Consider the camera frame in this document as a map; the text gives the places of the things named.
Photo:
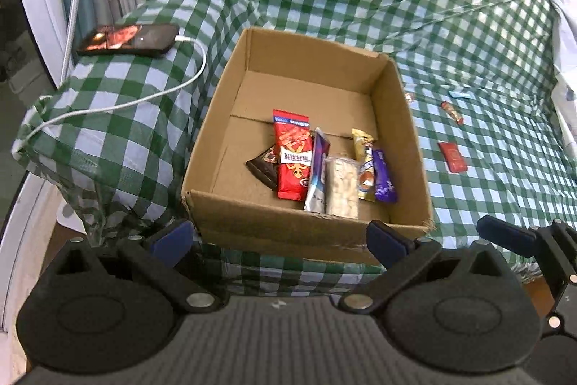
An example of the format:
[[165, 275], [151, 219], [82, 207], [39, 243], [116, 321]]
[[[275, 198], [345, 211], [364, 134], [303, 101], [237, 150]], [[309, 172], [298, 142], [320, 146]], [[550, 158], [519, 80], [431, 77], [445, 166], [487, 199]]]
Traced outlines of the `clear rice cracker pack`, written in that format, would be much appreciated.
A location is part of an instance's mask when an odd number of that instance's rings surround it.
[[347, 219], [359, 217], [359, 166], [354, 159], [330, 156], [326, 163], [326, 213]]

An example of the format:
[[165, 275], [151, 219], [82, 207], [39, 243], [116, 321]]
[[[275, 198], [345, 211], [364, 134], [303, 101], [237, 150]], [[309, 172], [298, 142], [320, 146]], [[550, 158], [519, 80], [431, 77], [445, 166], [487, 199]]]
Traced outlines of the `green checkered sofa cover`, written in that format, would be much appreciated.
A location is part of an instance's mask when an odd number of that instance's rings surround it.
[[[376, 279], [381, 219], [469, 246], [492, 216], [576, 223], [576, 162], [555, 124], [551, 0], [146, 0], [127, 25], [176, 25], [157, 58], [80, 58], [26, 112], [12, 153], [54, 184], [90, 243], [180, 219], [209, 278], [249, 296], [340, 295]], [[398, 200], [307, 212], [246, 168], [284, 110], [336, 157], [379, 141]]]

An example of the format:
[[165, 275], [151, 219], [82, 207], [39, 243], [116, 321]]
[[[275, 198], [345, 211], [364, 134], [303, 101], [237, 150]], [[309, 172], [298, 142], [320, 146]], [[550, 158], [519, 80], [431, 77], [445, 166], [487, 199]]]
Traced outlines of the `purple white wafer pack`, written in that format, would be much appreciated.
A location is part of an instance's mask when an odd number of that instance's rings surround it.
[[317, 127], [314, 133], [311, 170], [304, 210], [313, 213], [324, 213], [326, 159], [329, 156], [331, 143], [325, 133]]

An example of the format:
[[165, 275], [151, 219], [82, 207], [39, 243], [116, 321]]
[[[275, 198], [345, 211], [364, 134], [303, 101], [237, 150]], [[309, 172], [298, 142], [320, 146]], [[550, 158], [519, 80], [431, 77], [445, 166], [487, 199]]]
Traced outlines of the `light blue sachet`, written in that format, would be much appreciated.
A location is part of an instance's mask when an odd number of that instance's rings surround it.
[[465, 91], [465, 90], [450, 90], [449, 95], [453, 99], [458, 99], [458, 100], [470, 100], [472, 98], [472, 95], [470, 94], [470, 92]]

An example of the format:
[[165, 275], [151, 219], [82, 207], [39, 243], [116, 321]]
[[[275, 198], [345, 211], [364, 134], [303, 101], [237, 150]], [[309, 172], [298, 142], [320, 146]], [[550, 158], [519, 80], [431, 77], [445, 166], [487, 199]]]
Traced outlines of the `black cracker packet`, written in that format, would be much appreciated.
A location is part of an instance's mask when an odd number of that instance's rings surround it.
[[246, 168], [267, 188], [276, 192], [278, 189], [278, 163], [274, 145], [261, 152], [259, 156], [248, 160]]

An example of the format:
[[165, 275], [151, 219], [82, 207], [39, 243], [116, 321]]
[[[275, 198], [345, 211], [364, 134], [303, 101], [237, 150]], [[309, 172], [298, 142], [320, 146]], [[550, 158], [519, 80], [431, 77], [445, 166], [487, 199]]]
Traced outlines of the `yellow candy bar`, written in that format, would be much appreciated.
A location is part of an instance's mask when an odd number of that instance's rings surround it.
[[372, 135], [353, 128], [351, 131], [355, 158], [359, 163], [359, 199], [375, 201], [375, 168], [373, 159], [374, 138]]

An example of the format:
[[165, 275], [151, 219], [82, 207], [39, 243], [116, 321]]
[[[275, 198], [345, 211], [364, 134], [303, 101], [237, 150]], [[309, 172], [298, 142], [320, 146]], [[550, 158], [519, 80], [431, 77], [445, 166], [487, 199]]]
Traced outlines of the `small red candy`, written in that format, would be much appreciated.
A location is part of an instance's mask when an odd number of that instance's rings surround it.
[[443, 109], [458, 125], [462, 126], [464, 123], [463, 115], [448, 101], [441, 102], [441, 109]]

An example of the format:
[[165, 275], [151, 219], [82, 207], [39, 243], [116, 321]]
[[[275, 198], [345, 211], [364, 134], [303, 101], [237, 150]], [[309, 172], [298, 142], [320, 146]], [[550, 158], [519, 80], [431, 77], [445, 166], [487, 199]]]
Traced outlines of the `black smartphone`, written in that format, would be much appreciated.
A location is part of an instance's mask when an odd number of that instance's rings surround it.
[[135, 23], [99, 25], [79, 44], [80, 56], [132, 55], [157, 57], [175, 43], [179, 27], [173, 23]]

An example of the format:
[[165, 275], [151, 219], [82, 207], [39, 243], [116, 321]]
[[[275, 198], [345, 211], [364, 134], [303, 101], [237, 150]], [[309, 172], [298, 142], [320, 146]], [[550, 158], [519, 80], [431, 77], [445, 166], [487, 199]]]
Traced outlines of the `purple chocolate bar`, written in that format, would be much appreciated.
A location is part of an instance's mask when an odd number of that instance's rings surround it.
[[396, 203], [398, 194], [390, 178], [384, 154], [378, 148], [373, 149], [373, 162], [375, 169], [375, 199], [385, 203]]

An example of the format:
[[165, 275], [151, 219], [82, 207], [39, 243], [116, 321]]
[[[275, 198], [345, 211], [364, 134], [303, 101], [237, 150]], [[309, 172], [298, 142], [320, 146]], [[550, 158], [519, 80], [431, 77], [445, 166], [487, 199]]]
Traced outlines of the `white printed plastic bag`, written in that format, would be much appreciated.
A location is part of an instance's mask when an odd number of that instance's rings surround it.
[[552, 102], [565, 153], [576, 158], [576, 0], [550, 0], [555, 10]]

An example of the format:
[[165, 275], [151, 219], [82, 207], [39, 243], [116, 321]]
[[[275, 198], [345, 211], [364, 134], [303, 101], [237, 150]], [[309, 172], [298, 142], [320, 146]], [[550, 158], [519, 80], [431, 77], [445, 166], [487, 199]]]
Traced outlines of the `brown cardboard box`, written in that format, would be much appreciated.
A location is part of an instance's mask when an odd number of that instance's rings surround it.
[[[353, 166], [315, 168], [314, 140], [355, 164], [355, 131], [375, 139], [394, 202], [359, 199]], [[394, 59], [258, 27], [232, 51], [193, 147], [182, 199], [205, 242], [322, 261], [372, 264], [366, 229], [407, 239], [432, 230], [418, 133]]]

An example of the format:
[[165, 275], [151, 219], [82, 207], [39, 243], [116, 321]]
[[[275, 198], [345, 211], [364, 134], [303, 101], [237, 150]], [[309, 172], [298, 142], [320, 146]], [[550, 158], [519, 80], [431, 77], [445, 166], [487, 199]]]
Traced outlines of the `red white snack packet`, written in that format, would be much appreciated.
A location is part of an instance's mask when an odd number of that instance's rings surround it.
[[274, 109], [273, 125], [278, 162], [278, 198], [304, 201], [313, 150], [309, 117]]

